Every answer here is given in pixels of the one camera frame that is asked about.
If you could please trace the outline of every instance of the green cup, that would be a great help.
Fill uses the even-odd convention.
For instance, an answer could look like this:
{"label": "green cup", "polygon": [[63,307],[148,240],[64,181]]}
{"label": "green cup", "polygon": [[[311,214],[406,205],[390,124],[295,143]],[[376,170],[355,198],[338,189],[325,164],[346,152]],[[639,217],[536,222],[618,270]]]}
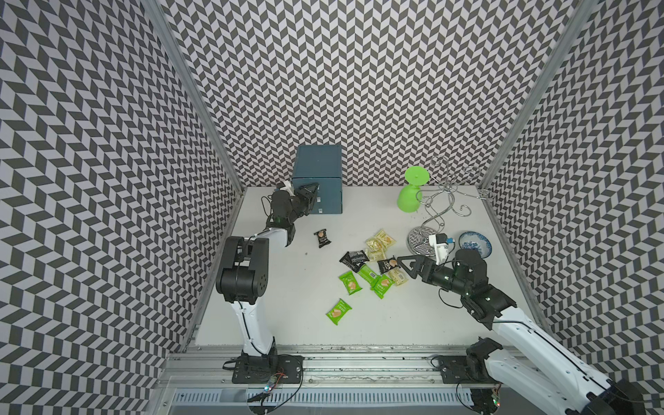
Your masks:
{"label": "green cup", "polygon": [[420,166],[411,166],[406,170],[406,181],[408,184],[399,192],[396,205],[404,212],[416,212],[420,208],[422,194],[420,186],[429,181],[429,172]]}

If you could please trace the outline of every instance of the green snack package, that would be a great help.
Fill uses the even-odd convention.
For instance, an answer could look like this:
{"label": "green snack package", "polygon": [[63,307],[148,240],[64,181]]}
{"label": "green snack package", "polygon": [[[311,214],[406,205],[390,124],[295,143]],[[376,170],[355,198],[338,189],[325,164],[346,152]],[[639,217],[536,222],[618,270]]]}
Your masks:
{"label": "green snack package", "polygon": [[374,290],[376,295],[382,299],[392,284],[394,284],[394,282],[388,276],[380,276],[372,290]]}
{"label": "green snack package", "polygon": [[332,307],[332,310],[327,312],[327,316],[330,317],[330,320],[332,320],[332,323],[335,325],[339,325],[339,320],[348,312],[348,310],[352,310],[353,308],[346,303],[346,301],[343,301],[341,298],[339,298],[339,302],[337,305]]}
{"label": "green snack package", "polygon": [[357,273],[360,274],[360,277],[364,278],[371,287],[373,287],[374,284],[376,284],[376,281],[378,281],[379,275],[373,272],[373,270],[366,264],[362,265],[362,268],[360,268]]}
{"label": "green snack package", "polygon": [[343,285],[348,291],[348,295],[357,293],[362,287],[357,283],[353,271],[348,271],[346,274],[339,276],[339,279],[343,281]]}

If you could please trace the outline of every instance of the ventilation grille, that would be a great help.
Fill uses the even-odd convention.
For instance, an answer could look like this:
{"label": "ventilation grille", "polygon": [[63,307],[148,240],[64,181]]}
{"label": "ventilation grille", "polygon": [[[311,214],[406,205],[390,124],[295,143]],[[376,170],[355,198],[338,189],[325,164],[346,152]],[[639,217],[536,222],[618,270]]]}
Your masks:
{"label": "ventilation grille", "polygon": [[[262,389],[252,388],[178,388],[175,406],[247,405],[246,400]],[[279,404],[291,396],[292,390],[274,391],[264,404]],[[454,388],[316,388],[301,390],[288,402],[300,406],[471,406],[470,389],[459,388],[459,401]]]}

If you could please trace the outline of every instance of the metal jewelry stand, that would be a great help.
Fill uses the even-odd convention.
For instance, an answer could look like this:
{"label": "metal jewelry stand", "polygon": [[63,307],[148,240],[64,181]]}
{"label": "metal jewelry stand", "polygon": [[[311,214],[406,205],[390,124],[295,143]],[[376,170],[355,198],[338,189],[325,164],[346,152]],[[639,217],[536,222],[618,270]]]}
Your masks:
{"label": "metal jewelry stand", "polygon": [[[475,167],[468,167],[465,171],[457,173],[454,177],[452,177],[450,175],[450,164],[448,163],[447,158],[445,158],[444,156],[439,157],[438,160],[434,163],[434,168],[439,167],[440,165],[444,165],[444,167],[443,167],[443,178],[441,179],[441,181],[438,182],[438,184],[436,184],[438,188],[432,190],[420,189],[420,191],[418,191],[416,195],[418,199],[422,197],[420,203],[424,205],[424,208],[426,209],[426,212],[430,215],[430,218],[425,220],[417,228],[413,228],[408,233],[406,244],[408,245],[409,251],[413,255],[434,256],[435,254],[434,249],[429,245],[429,235],[439,234],[440,232],[442,232],[443,228],[445,228],[445,220],[441,217],[443,214],[451,210],[452,212],[456,213],[459,216],[464,216],[464,217],[470,216],[472,210],[470,210],[468,205],[461,205],[459,207],[459,210],[456,210],[454,208],[454,203],[456,201],[456,198],[454,196],[455,193],[459,193],[460,195],[463,196],[474,197],[480,200],[486,200],[492,196],[490,191],[484,189],[479,190],[479,196],[469,195],[467,193],[459,191],[458,189],[459,185],[462,182],[468,183],[477,180],[480,174],[479,169]],[[436,209],[433,208],[434,199],[436,198],[436,196],[441,195],[443,193],[448,194],[448,201],[450,202],[450,205],[447,208],[445,208],[442,212],[438,212]],[[436,223],[438,224],[437,229],[426,226],[432,220],[435,220]]]}

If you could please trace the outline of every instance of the black cable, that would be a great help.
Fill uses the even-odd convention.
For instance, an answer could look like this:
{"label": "black cable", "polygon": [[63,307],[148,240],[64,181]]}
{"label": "black cable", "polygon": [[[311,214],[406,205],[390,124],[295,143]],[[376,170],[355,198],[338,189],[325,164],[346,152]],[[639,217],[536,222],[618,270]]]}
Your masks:
{"label": "black cable", "polygon": [[[589,378],[589,379],[592,380],[593,382],[595,382],[595,384],[596,384],[597,386],[599,386],[600,388],[604,389],[604,387],[603,387],[601,384],[597,383],[597,381],[596,381],[595,379],[593,379],[593,378]],[[620,396],[620,395],[616,395],[616,394],[614,394],[613,392],[611,392],[611,391],[608,390],[608,389],[604,389],[604,392],[609,392],[609,394],[615,396],[616,398],[621,399],[621,400],[624,400],[625,402],[631,402],[631,403],[633,403],[633,404],[647,404],[647,403],[649,403],[649,402],[657,402],[658,400],[664,400],[664,396],[662,396],[661,398],[648,399],[648,400],[632,400],[632,399],[623,398],[623,397]]]}
{"label": "black cable", "polygon": [[463,308],[462,305],[456,306],[456,305],[452,305],[452,304],[447,304],[447,303],[445,302],[445,300],[443,299],[443,297],[441,297],[441,295],[440,295],[440,292],[441,292],[442,290],[443,290],[442,288],[438,288],[438,298],[440,298],[440,301],[442,301],[443,304],[445,304],[445,305],[448,306],[448,307],[452,307],[452,308]]}
{"label": "black cable", "polygon": [[270,215],[268,214],[268,211],[265,209],[265,203],[263,203],[263,199],[268,200],[268,204],[270,204],[270,214],[272,214],[272,201],[270,200],[271,198],[272,198],[272,196],[269,196],[269,197],[268,196],[261,196],[260,197],[260,204],[261,204],[261,206],[263,206],[263,213],[267,217],[270,217]]}
{"label": "black cable", "polygon": [[[498,320],[498,321],[494,321],[494,323],[517,323],[517,324],[521,324],[522,326],[526,327],[528,330],[533,330],[530,326],[528,326],[526,323],[523,323],[522,321],[514,321],[514,320]],[[561,355],[563,355],[563,356],[565,357],[565,359],[569,360],[569,361],[574,365],[574,367],[576,367],[576,370],[580,371],[580,372],[583,373],[585,376],[587,376],[590,380],[593,381],[594,384],[596,384],[596,385],[599,386],[600,388],[604,389],[604,392],[608,392],[608,393],[610,393],[611,395],[615,396],[615,397],[618,398],[618,399],[622,399],[622,400],[624,400],[624,401],[626,401],[626,402],[631,402],[631,403],[634,403],[634,404],[647,404],[647,403],[649,403],[649,402],[657,402],[658,400],[664,400],[664,396],[661,397],[661,398],[649,399],[649,400],[632,400],[632,399],[623,398],[623,397],[620,396],[620,395],[616,395],[615,393],[611,392],[610,390],[608,390],[607,388],[605,388],[604,386],[602,386],[602,385],[601,385],[598,381],[596,381],[592,376],[588,376],[588,374],[587,374],[586,372],[584,372],[583,369],[581,369],[581,368],[580,368],[580,367],[579,367],[579,366],[578,366],[578,365],[577,365],[572,359],[570,359],[570,357],[569,357],[567,354],[563,353],[558,347],[556,347],[553,343],[551,343],[546,337],[544,337],[544,336],[542,336],[540,333],[538,333],[537,330],[533,330],[533,333],[535,333],[536,335],[538,335],[542,340],[546,341],[546,342],[548,343],[549,346],[551,346],[551,347],[553,347],[554,349],[556,349],[556,351],[557,351],[558,353],[560,353]]]}
{"label": "black cable", "polygon": [[461,397],[459,396],[459,385],[460,385],[460,384],[461,384],[461,382],[457,383],[457,387],[456,387],[456,389],[455,389],[454,394],[456,395],[456,397],[457,397],[457,399],[459,400],[459,402],[461,402],[461,405],[464,405],[464,406],[466,407],[466,409],[473,410],[473,408],[470,408],[468,405],[464,404],[463,401],[461,400]]}
{"label": "black cable", "polygon": [[[279,356],[290,356],[290,357],[292,357],[293,359],[298,360],[297,357],[295,357],[295,356],[293,356],[293,355],[279,355]],[[293,398],[293,396],[297,395],[297,393],[299,392],[299,389],[302,387],[302,382],[304,381],[304,364],[303,364],[303,363],[304,363],[303,360],[302,360],[302,361],[299,361],[299,366],[302,368],[302,370],[301,370],[301,372],[300,372],[299,386],[297,387],[297,389],[295,390],[295,392],[293,392],[293,394],[292,394],[291,396],[289,396],[288,399],[286,399],[286,400],[283,401],[282,403],[280,403],[280,404],[278,404],[277,406],[275,406],[274,409],[269,410],[268,413],[270,413],[270,412],[272,412],[272,411],[274,411],[274,410],[277,410],[281,405],[285,404],[286,402],[288,402],[289,400],[291,400],[291,399]]]}
{"label": "black cable", "polygon": [[230,359],[229,361],[225,361],[224,364],[221,365],[221,368],[224,369],[225,371],[234,371],[235,367],[227,367],[226,365],[228,363],[235,363],[237,365],[239,361],[240,359]]}
{"label": "black cable", "polygon": [[443,262],[443,263],[440,264],[440,265],[436,265],[436,267],[434,268],[434,270],[435,270],[435,271],[440,271],[440,268],[441,268],[442,266],[444,266],[445,264],[449,264],[450,262],[458,262],[459,264],[464,264],[464,265],[466,265],[468,268],[472,268],[472,267],[473,267],[471,264],[468,264],[466,261],[462,261],[462,260],[458,260],[458,259],[454,258],[454,259],[452,259],[452,260],[445,261],[445,262]]}
{"label": "black cable", "polygon": [[434,369],[440,370],[441,366],[434,365],[434,359],[437,359],[440,355],[433,356],[429,363],[434,367]]}
{"label": "black cable", "polygon": [[[238,304],[240,304],[240,309],[244,310],[244,308],[242,306],[242,303],[238,301]],[[254,347],[254,350],[259,352],[261,356],[264,355],[264,353],[261,352],[260,350],[258,350],[258,348],[254,344],[254,342],[251,340],[251,336],[249,335],[249,327],[247,327],[247,320],[244,318],[244,312],[240,313],[240,314],[242,314],[242,321],[244,322],[244,329],[247,330],[247,337],[249,337],[249,343],[251,343],[251,346]]]}

